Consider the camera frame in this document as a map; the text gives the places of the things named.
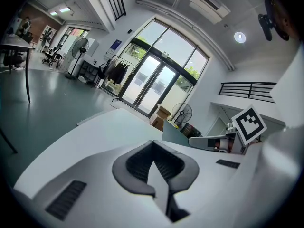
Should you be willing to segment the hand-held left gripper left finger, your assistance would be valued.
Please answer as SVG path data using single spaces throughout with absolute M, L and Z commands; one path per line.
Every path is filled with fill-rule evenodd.
M 147 184 L 152 163 L 153 141 L 148 141 L 119 156 L 112 165 L 112 174 L 126 191 L 154 197 L 155 188 Z

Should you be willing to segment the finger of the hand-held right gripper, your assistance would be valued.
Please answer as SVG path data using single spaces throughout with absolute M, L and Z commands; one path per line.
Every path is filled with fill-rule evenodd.
M 190 147 L 216 152 L 228 152 L 228 138 L 225 135 L 191 137 L 188 140 Z

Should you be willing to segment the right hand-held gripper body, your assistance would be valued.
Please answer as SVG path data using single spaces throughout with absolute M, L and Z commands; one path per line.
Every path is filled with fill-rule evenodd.
M 253 105 L 233 116 L 232 126 L 235 129 L 232 154 L 245 154 L 249 145 L 266 131 L 266 124 Z

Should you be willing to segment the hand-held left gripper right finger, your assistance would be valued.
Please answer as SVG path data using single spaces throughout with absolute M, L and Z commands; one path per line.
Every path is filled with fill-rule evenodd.
M 168 184 L 170 194 L 188 190 L 200 171 L 193 158 L 159 141 L 153 142 L 153 161 Z

